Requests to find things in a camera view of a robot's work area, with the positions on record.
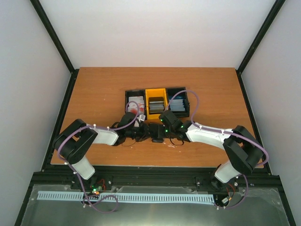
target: metal floor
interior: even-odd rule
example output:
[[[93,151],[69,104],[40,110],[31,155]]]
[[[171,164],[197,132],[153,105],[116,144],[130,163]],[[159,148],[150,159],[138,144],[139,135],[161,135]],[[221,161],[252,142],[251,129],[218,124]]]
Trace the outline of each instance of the metal floor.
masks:
[[[161,188],[154,193],[187,194],[184,188]],[[66,191],[66,186],[35,186],[23,218],[23,226],[288,226],[285,210],[276,189],[252,189],[239,207],[217,210],[205,204],[120,203],[112,214],[101,214],[76,201],[36,200],[38,191]],[[122,192],[149,193],[150,189],[125,187]],[[240,200],[235,194],[232,203]],[[98,205],[111,210],[114,203]]]

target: wooden tabletop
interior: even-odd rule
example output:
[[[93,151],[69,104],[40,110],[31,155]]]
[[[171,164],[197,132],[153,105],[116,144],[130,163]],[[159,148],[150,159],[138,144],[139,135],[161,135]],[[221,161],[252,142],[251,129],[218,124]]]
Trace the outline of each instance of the wooden tabletop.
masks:
[[[124,114],[125,91],[186,87],[200,98],[194,121],[218,128],[245,126],[253,133],[234,68],[81,68],[63,121],[62,131],[75,119],[111,126]],[[188,93],[190,113],[196,98]],[[124,145],[133,140],[128,138]],[[93,165],[216,167],[228,160],[224,150],[203,143],[174,146],[150,139],[132,146],[93,144],[87,152]],[[56,152],[52,164],[62,164]]]

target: white enclosure wall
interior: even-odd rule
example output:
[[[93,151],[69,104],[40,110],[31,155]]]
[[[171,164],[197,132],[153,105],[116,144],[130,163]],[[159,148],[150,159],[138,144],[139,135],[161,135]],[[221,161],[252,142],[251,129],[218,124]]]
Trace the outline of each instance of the white enclosure wall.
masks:
[[[40,171],[70,73],[29,0],[0,7],[0,225]]]
[[[275,0],[41,0],[74,67],[238,67]]]
[[[242,77],[273,174],[301,225],[301,1],[286,1]]]

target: yellow bin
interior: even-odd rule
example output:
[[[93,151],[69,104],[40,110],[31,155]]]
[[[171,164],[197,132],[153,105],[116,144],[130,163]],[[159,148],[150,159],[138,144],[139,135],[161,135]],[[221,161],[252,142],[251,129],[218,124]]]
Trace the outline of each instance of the yellow bin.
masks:
[[[158,119],[160,114],[150,114],[150,108],[149,108],[149,98],[150,97],[163,97],[164,109],[165,109],[166,106],[168,105],[166,89],[146,89],[145,90],[147,119],[148,120],[149,119]]]

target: wire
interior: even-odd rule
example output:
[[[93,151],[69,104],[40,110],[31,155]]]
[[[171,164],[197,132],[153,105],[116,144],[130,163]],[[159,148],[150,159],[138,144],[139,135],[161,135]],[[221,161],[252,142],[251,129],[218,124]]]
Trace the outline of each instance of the wire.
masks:
[[[133,122],[136,121],[137,117],[139,116],[139,105],[138,105],[135,101],[129,101],[129,102],[127,103],[127,105],[126,105],[126,112],[127,112],[127,109],[128,109],[128,105],[129,105],[130,103],[134,103],[135,105],[137,105],[137,109],[138,109],[138,110],[137,110],[137,114],[135,115],[134,119],[133,119],[130,123],[128,123],[127,125],[125,125],[125,126],[118,127],[118,128],[111,128],[110,130],[116,131],[116,130],[124,129],[125,127],[128,127],[129,125],[131,125]]]
[[[228,196],[229,196],[229,202],[230,200],[232,199],[232,197],[230,197],[230,192],[229,192],[229,189],[226,187],[226,190],[227,190],[227,193],[228,193]]]
[[[233,206],[226,207],[226,209],[232,209],[232,208],[235,208],[235,207],[239,206],[245,200],[246,196],[248,195],[248,191],[249,191],[248,180],[246,179],[246,176],[244,174],[242,174],[242,176],[244,177],[245,182],[246,182],[246,192],[245,192],[245,195],[244,195],[244,197],[238,203],[236,203]]]
[[[140,142],[140,141],[142,141],[142,139],[144,139],[146,137],[146,134],[143,134],[143,136],[142,137],[140,137],[140,139],[139,140],[137,140],[136,142]]]
[[[193,117],[194,117],[195,113],[196,113],[197,110],[198,110],[198,106],[199,106],[199,97],[198,97],[198,95],[196,94],[196,92],[194,92],[194,91],[192,91],[192,90],[181,90],[181,91],[177,92],[177,93],[170,99],[170,101],[169,101],[167,107],[165,108],[165,111],[168,110],[168,107],[169,107],[170,103],[172,102],[172,100],[173,100],[177,95],[179,95],[180,93],[183,93],[183,92],[192,93],[192,94],[194,94],[195,97],[197,98],[197,106],[196,106],[196,108],[194,109],[194,111],[193,111],[193,113],[192,113],[192,115],[191,115],[191,117],[190,117],[191,123],[192,123],[195,127],[200,128],[200,129],[203,129],[203,130],[206,130],[206,131],[210,131],[210,132],[218,132],[218,133],[222,133],[222,134],[229,134],[229,135],[238,137],[238,138],[240,138],[240,139],[243,139],[243,140],[249,142],[250,144],[254,145],[255,147],[259,148],[259,149],[265,154],[265,157],[266,157],[266,158],[265,158],[265,160],[264,160],[263,162],[258,163],[256,166],[261,166],[261,165],[263,165],[263,164],[265,164],[265,163],[267,163],[267,162],[269,161],[269,154],[268,154],[268,152],[267,152],[261,145],[257,144],[256,142],[254,142],[254,141],[252,141],[252,140],[250,140],[250,139],[248,139],[248,138],[246,138],[246,137],[244,137],[244,136],[242,136],[242,135],[239,135],[239,134],[237,134],[237,133],[234,133],[233,131],[230,132],[230,131],[224,131],[223,129],[215,129],[215,128],[211,128],[211,127],[209,128],[209,127],[206,127],[206,126],[200,127],[199,125],[197,125],[197,124],[193,121]]]
[[[230,184],[230,183],[228,183],[228,185],[232,188],[232,190],[233,190],[233,195],[231,196],[231,198],[233,198],[233,196],[234,196],[234,194],[235,194],[235,189],[234,189],[234,187],[232,186],[232,184]]]
[[[111,129],[112,129],[112,128],[115,128],[115,126],[116,126],[118,123],[120,123],[120,122],[119,122],[119,121],[115,122],[113,125],[111,125],[110,128],[111,128]]]
[[[131,145],[123,145],[123,143],[122,143],[121,146],[123,146],[123,147],[130,147],[130,146],[134,145],[135,143],[136,143],[136,140]]]
[[[98,185],[98,184],[101,183],[101,182],[103,182],[103,185],[102,185],[102,188],[103,188],[102,193],[103,193],[103,192],[105,192],[105,190],[106,190],[104,179],[101,179],[100,181],[98,181],[98,182],[96,183],[96,185]],[[91,197],[96,197],[96,196],[99,196],[99,195],[100,195],[100,194],[92,194],[92,195],[89,195],[88,198],[90,199]],[[85,204],[84,201],[85,201],[85,199],[83,199],[82,201],[80,201],[81,204],[84,205],[84,204]]]
[[[170,140],[170,142],[174,145],[174,146],[182,146],[182,145],[184,145],[184,141],[182,141],[182,143],[180,144],[180,145],[176,145],[174,142],[173,142],[173,140],[172,140],[173,138],[169,138],[169,140]]]
[[[139,105],[138,105],[135,101],[129,101],[129,102],[127,103],[127,105],[126,105],[126,111],[127,111],[128,105],[129,105],[130,103],[134,103],[134,104],[137,105],[137,109],[138,109],[138,110],[137,110],[137,114],[136,114],[136,116],[134,117],[134,119],[133,119],[130,123],[128,123],[127,125],[125,125],[125,126],[122,126],[122,127],[119,127],[119,128],[115,128],[115,129],[110,129],[110,130],[120,130],[120,129],[124,129],[125,127],[131,125],[131,124],[137,119],[138,114],[139,114]],[[61,143],[61,145],[60,145],[59,148],[57,149],[57,157],[58,157],[59,159],[63,160],[63,161],[70,167],[70,169],[73,170],[73,172],[77,175],[77,177],[79,178],[79,183],[80,183],[80,185],[81,185],[81,188],[82,188],[82,191],[83,191],[83,193],[84,193],[84,196],[85,196],[87,202],[90,204],[90,206],[91,206],[93,209],[95,209],[96,211],[100,212],[100,213],[112,213],[112,212],[114,212],[114,211],[118,208],[118,206],[119,206],[117,197],[110,194],[110,195],[107,195],[107,196],[103,197],[102,199],[100,199],[100,200],[97,201],[96,203],[92,204],[91,201],[89,200],[89,196],[88,196],[87,193],[86,193],[86,190],[85,190],[85,187],[84,187],[84,184],[83,184],[83,181],[82,181],[81,176],[80,176],[79,173],[74,169],[74,167],[73,167],[71,164],[69,164],[69,163],[66,161],[66,159],[62,158],[61,155],[60,155],[63,146],[64,146],[64,145],[68,142],[68,140],[70,140],[75,134],[81,132],[81,131],[84,130],[84,129],[93,129],[93,128],[97,128],[97,129],[107,129],[107,128],[105,128],[105,127],[99,127],[99,126],[97,127],[97,126],[92,126],[92,125],[86,125],[86,126],[84,126],[84,127],[81,127],[81,128],[79,128],[79,129],[77,129],[76,131],[74,131],[73,133],[71,133],[71,134],[70,134],[70,135],[69,135],[69,136]],[[109,197],[112,197],[112,198],[114,198],[114,199],[116,200],[116,206],[114,207],[114,209],[112,209],[112,210],[110,210],[110,211],[108,211],[108,212],[104,212],[104,211],[101,211],[101,210],[97,209],[97,208],[94,206],[94,205],[100,203],[102,200],[105,200],[105,199],[107,199],[107,198],[109,198]]]
[[[79,183],[80,183],[80,185],[81,185],[81,189],[82,189],[82,191],[83,191],[83,193],[84,193],[84,196],[85,196],[87,202],[89,203],[89,205],[90,205],[93,209],[95,209],[97,212],[100,212],[100,213],[112,213],[112,212],[114,212],[114,211],[118,208],[118,206],[119,206],[117,197],[110,194],[110,195],[107,195],[107,196],[103,197],[103,198],[102,198],[101,200],[99,200],[98,202],[92,204],[91,201],[89,200],[89,196],[88,196],[87,193],[86,193],[86,190],[85,190],[85,187],[84,187],[84,184],[83,184],[83,181],[82,181],[81,176],[80,176],[79,173],[74,169],[74,167],[66,161],[66,159],[64,159],[64,158],[62,158],[62,157],[60,156],[62,147],[68,142],[68,140],[70,140],[75,134],[81,132],[82,130],[84,130],[84,129],[90,129],[90,128],[93,128],[93,126],[91,126],[91,125],[84,126],[84,127],[81,127],[81,128],[79,128],[79,129],[77,129],[77,130],[74,131],[73,133],[71,133],[71,134],[70,134],[70,135],[69,135],[69,136],[61,143],[61,145],[60,145],[59,148],[57,149],[57,157],[58,157],[59,159],[63,160],[63,161],[70,167],[70,169],[73,170],[73,172],[75,172],[76,176],[77,176],[78,179],[79,179]],[[105,200],[105,199],[107,199],[107,198],[109,198],[109,197],[112,197],[112,198],[114,198],[114,199],[116,200],[116,206],[114,207],[114,209],[112,209],[112,210],[110,210],[110,211],[108,211],[108,212],[104,212],[104,211],[101,211],[101,210],[97,209],[97,208],[94,206],[94,205],[96,205],[97,203],[100,203],[102,200]]]

